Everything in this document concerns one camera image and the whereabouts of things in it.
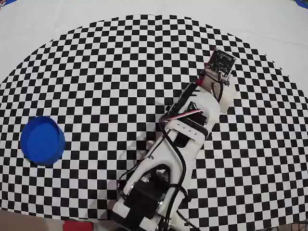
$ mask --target checkerboard mat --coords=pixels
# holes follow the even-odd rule
[[[306,219],[307,98],[266,55],[177,16],[91,23],[41,46],[0,85],[0,207],[106,219],[116,179],[149,150],[158,119],[215,47],[238,58],[240,97],[196,160],[182,214],[201,230],[258,230]],[[50,116],[66,146],[53,167],[24,159],[20,133]]]

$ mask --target black wire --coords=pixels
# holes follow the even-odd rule
[[[217,80],[215,80],[214,78],[212,78],[211,76],[209,76],[212,80],[214,80],[215,82],[217,82],[217,83],[219,83],[219,85],[220,85],[220,89],[219,89],[219,96],[218,97],[216,97],[216,94],[215,94],[215,92],[214,92],[214,83],[212,83],[212,92],[213,92],[213,96],[214,96],[214,98],[218,101],[218,103],[220,102],[220,100],[221,100],[221,97],[222,97],[222,92],[223,92],[223,85],[222,85],[222,82],[220,82],[220,81],[217,81]]]
[[[182,213],[180,213],[179,211],[177,211],[177,214],[179,215],[179,217],[184,220],[186,223],[188,223],[190,226],[192,226],[194,229],[197,229],[199,231],[201,231],[198,227],[196,227],[194,224],[192,224],[187,218],[185,218]]]
[[[152,155],[152,153],[156,150],[156,148],[161,144],[161,142],[162,142],[163,140],[164,140],[164,137],[163,137],[163,138],[161,139],[161,141],[155,146],[155,148],[153,149],[153,151],[151,151],[151,153],[150,153],[148,156],[146,156],[145,158],[143,158],[138,164],[135,164],[132,168],[130,168],[129,170],[127,170],[126,172],[124,172],[124,173],[120,176],[120,178],[119,178],[119,180],[118,180],[118,183],[116,184],[116,189],[117,189],[117,191],[119,192],[119,194],[121,195],[121,197],[122,197],[123,199],[126,198],[126,195],[123,193],[122,190],[119,189],[119,183],[120,183],[122,177],[124,177],[126,174],[130,173],[130,172],[133,171],[135,168],[137,168],[137,167],[141,164],[141,162],[142,162],[143,160],[145,160],[146,158],[150,157],[150,156]]]
[[[215,81],[215,82],[217,82],[217,83],[220,83],[220,81],[218,81],[218,80],[216,80],[216,79],[214,79],[214,78],[212,78],[211,76],[209,76],[208,74],[205,74],[206,76],[208,76],[208,77],[210,77],[210,79],[211,80],[213,80],[213,81]]]
[[[178,155],[180,161],[181,161],[181,164],[182,164],[182,174],[180,176],[180,179],[179,179],[179,182],[178,182],[178,187],[175,188],[172,196],[171,196],[171,199],[170,199],[170,202],[168,204],[168,208],[167,208],[167,211],[166,211],[166,216],[165,216],[165,222],[164,222],[164,228],[163,230],[164,231],[168,231],[168,226],[169,226],[169,220],[170,220],[170,214],[171,214],[171,209],[173,207],[173,204],[174,204],[174,201],[180,191],[180,186],[182,185],[183,181],[184,181],[184,178],[185,178],[185,173],[186,173],[186,163],[185,163],[185,160],[181,154],[181,152],[179,151],[179,149],[177,148],[177,146],[174,144],[174,142],[171,140],[171,138],[168,136],[168,134],[166,133],[165,131],[165,128],[164,128],[164,123],[163,123],[163,119],[164,119],[164,116],[160,117],[159,118],[159,126],[160,126],[160,129],[165,137],[165,139],[169,142],[169,144],[171,145],[171,147],[174,149],[174,151],[176,152],[176,154]]]
[[[223,91],[223,86],[222,86],[222,82],[221,82],[221,83],[220,83],[219,96],[218,96],[218,99],[217,99],[218,103],[219,103],[219,102],[220,102],[220,100],[221,100],[221,97],[222,97],[222,91]]]

